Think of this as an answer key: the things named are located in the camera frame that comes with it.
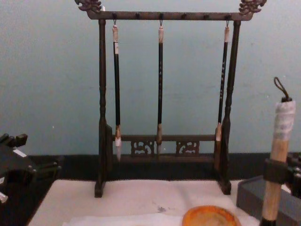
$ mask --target blue-green wall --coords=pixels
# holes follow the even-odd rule
[[[106,10],[237,12],[238,0],[103,0]],[[269,152],[278,76],[297,101],[290,143],[300,151],[301,1],[269,0],[241,26],[230,152]],[[164,21],[164,134],[212,134],[225,22]],[[107,122],[115,124],[113,22],[107,22]],[[158,22],[117,21],[121,129],[155,134]],[[98,152],[98,23],[73,0],[0,0],[0,133],[27,133],[27,154]],[[163,148],[174,151],[174,144]],[[123,150],[129,151],[129,145]],[[212,152],[213,144],[201,144]]]

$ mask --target hanging loop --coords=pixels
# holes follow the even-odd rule
[[[113,22],[114,22],[114,25],[116,25],[116,19],[117,19],[117,14],[113,13]]]
[[[163,24],[163,13],[160,13],[160,26]]]
[[[287,102],[287,101],[291,101],[291,100],[292,100],[292,99],[289,97],[289,95],[288,95],[286,89],[284,88],[284,86],[282,85],[282,83],[280,82],[280,80],[279,80],[278,77],[275,77],[275,78],[274,78],[274,84],[275,84],[275,86],[276,86],[278,89],[280,89],[280,90],[284,93],[284,95],[285,95],[285,97],[282,98],[282,102]]]

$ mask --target table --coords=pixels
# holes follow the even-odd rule
[[[72,218],[85,216],[163,213],[182,217],[199,205],[225,208],[240,219],[242,226],[258,225],[258,220],[236,207],[238,182],[231,182],[231,195],[223,195],[216,181],[113,181],[106,183],[102,198],[94,198],[95,182],[57,180],[29,226],[62,226]]]

